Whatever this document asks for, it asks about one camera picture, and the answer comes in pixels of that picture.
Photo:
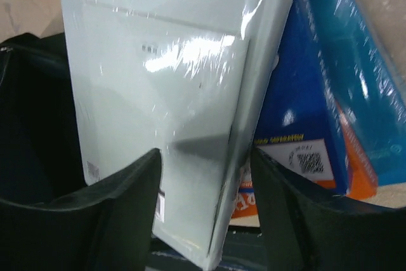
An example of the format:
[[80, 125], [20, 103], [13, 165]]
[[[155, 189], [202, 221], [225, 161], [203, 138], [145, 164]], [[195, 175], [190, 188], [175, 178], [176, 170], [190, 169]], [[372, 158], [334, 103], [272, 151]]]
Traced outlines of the dark blue cartoon book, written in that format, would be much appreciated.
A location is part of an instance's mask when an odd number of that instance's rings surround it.
[[287, 169], [346, 195], [351, 170], [308, 5], [292, 2], [254, 142]]

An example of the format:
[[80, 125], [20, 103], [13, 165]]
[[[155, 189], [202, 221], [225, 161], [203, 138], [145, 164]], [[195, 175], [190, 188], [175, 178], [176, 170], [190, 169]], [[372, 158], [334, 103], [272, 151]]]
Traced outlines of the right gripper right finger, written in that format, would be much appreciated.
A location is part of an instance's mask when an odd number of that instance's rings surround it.
[[250, 166], [269, 270], [405, 270], [405, 208], [336, 194], [258, 148]]

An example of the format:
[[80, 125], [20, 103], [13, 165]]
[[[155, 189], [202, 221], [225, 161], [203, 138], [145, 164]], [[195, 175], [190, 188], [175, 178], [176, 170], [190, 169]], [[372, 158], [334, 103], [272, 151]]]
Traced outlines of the grey-green notebook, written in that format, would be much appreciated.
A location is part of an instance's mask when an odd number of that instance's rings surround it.
[[86, 183], [160, 150], [153, 233], [220, 260], [292, 0], [61, 0]]

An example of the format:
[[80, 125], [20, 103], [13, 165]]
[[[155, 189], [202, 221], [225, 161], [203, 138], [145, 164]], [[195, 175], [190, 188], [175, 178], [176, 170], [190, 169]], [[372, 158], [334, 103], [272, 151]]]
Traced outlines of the blue orange book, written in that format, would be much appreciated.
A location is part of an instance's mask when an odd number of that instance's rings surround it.
[[348, 197], [405, 183], [405, 0], [308, 0], [343, 132]]

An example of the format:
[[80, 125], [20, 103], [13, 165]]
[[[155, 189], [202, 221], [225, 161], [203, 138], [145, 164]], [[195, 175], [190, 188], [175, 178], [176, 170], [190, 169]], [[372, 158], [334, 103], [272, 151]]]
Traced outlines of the black backpack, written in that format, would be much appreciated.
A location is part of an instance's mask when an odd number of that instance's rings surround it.
[[1, 43], [1, 198], [49, 202], [85, 186], [65, 35]]

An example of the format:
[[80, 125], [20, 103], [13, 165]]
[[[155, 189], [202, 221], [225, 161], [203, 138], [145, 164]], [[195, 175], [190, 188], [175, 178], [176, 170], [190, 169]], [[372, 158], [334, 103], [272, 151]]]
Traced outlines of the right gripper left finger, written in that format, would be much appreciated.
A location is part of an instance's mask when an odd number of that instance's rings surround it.
[[43, 204], [1, 201], [2, 270], [143, 270], [162, 159], [124, 169]]

